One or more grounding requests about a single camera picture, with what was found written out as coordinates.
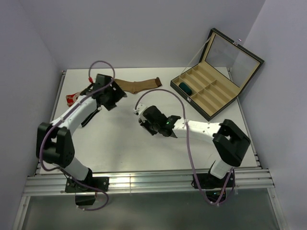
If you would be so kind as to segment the black white striped sock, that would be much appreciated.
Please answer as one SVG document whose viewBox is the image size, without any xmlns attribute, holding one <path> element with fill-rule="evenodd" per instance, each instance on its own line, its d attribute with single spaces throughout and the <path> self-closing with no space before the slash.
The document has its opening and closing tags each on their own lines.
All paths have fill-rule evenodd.
<svg viewBox="0 0 307 230">
<path fill-rule="evenodd" d="M 94 112 L 90 113 L 83 122 L 81 122 L 81 127 L 85 127 L 91 120 L 92 118 L 97 114 L 99 113 L 100 110 L 99 109 L 96 109 Z"/>
</svg>

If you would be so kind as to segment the brown long sock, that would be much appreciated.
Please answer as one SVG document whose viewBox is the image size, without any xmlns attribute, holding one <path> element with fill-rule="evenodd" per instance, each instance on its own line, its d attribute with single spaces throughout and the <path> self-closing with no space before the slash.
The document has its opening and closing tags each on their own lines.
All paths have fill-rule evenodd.
<svg viewBox="0 0 307 230">
<path fill-rule="evenodd" d="M 137 94 L 145 90 L 152 90 L 162 86 L 160 79 L 143 80 L 143 81 L 126 81 L 115 79 L 116 84 L 125 92 Z"/>
</svg>

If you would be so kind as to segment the green christmas bear sock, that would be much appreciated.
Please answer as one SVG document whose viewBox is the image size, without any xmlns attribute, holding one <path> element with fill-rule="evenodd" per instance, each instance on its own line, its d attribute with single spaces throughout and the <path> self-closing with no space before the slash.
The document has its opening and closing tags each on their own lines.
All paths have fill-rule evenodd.
<svg viewBox="0 0 307 230">
<path fill-rule="evenodd" d="M 184 91 L 184 93 L 186 93 L 188 96 L 192 95 L 192 89 L 184 82 L 181 82 L 179 84 L 179 88 Z"/>
</svg>

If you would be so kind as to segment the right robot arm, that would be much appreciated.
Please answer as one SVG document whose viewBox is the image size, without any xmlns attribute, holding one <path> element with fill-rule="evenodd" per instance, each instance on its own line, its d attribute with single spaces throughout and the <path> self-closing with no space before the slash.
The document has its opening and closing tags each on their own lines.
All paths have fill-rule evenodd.
<svg viewBox="0 0 307 230">
<path fill-rule="evenodd" d="M 208 174 L 208 183 L 217 187 L 231 168 L 239 167 L 250 146 L 249 137 L 232 121 L 204 123 L 186 120 L 180 116 L 166 117 L 156 106 L 139 104 L 134 113 L 139 124 L 151 135 L 164 137 L 192 138 L 213 144 L 220 159 L 215 161 Z"/>
</svg>

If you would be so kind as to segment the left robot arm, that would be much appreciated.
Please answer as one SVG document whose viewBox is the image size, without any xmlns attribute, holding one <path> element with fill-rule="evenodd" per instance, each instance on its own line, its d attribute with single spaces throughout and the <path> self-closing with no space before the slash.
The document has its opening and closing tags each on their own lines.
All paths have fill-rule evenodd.
<svg viewBox="0 0 307 230">
<path fill-rule="evenodd" d="M 52 164 L 76 180 L 76 186 L 89 191 L 94 185 L 92 170 L 75 157 L 72 135 L 80 125 L 99 112 L 101 107 L 112 110 L 126 93 L 115 80 L 103 74 L 80 92 L 76 101 L 60 117 L 41 123 L 37 129 L 36 156 Z"/>
</svg>

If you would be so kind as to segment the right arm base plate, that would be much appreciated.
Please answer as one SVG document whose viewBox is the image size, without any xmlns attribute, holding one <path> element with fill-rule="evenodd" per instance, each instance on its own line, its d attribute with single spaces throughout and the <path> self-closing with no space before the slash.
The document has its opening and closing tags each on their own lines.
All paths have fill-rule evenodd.
<svg viewBox="0 0 307 230">
<path fill-rule="evenodd" d="M 202 189 L 216 189 L 216 188 L 223 188 L 226 179 L 228 177 L 227 173 L 223 179 L 219 179 L 209 173 L 198 173 L 197 178 L 199 180 L 200 186 Z M 235 179 L 234 174 L 230 173 L 230 178 L 226 183 L 226 188 L 230 188 L 235 186 Z"/>
</svg>

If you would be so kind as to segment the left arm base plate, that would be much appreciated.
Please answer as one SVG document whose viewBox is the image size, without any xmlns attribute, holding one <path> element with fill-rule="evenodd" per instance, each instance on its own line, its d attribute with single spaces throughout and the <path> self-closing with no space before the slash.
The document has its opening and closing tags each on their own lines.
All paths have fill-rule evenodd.
<svg viewBox="0 0 307 230">
<path fill-rule="evenodd" d="M 93 177 L 88 183 L 68 178 L 65 193 L 86 193 L 108 191 L 109 177 Z"/>
</svg>

